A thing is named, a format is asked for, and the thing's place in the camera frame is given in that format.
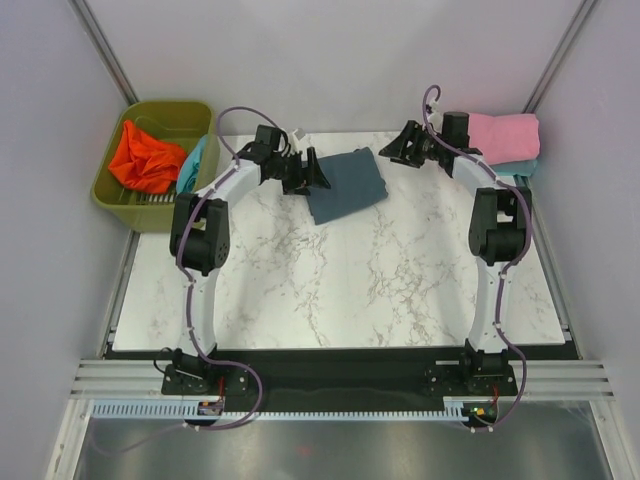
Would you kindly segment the grey-blue t shirt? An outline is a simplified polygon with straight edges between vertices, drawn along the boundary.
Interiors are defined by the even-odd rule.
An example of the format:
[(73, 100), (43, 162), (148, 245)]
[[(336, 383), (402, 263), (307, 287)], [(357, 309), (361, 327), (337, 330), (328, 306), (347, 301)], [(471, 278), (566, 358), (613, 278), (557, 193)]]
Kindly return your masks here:
[(307, 197), (316, 225), (344, 218), (388, 198), (386, 182), (368, 147), (320, 158), (319, 166), (330, 188), (312, 188)]

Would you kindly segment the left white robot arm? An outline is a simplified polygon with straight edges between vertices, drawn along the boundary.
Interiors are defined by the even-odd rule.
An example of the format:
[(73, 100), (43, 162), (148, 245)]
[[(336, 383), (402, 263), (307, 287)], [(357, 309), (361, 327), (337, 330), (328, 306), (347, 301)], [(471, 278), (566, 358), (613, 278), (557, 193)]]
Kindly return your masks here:
[(185, 276), (187, 343), (172, 350), (164, 395), (209, 395), (221, 387), (233, 362), (217, 360), (214, 327), (216, 283), (231, 250), (230, 211), (263, 183), (274, 180), (285, 195), (310, 195), (331, 187), (315, 148), (297, 135), (260, 125), (254, 139), (214, 181), (181, 193), (174, 206), (169, 249)]

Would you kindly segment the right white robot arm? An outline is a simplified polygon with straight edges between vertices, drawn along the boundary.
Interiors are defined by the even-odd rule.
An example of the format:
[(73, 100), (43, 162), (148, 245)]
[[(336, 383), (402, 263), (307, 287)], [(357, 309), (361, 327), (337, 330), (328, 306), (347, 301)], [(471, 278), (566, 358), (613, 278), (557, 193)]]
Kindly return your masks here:
[(426, 371), (432, 394), (514, 395), (517, 392), (508, 353), (506, 307), (516, 267), (532, 241), (531, 193), (501, 180), (471, 147), (470, 117), (447, 112), (436, 131), (430, 122), (408, 121), (379, 154), (394, 163), (420, 168), (428, 160), (473, 197), (468, 245), (476, 259), (478, 285), (469, 334), (454, 364), (435, 362)]

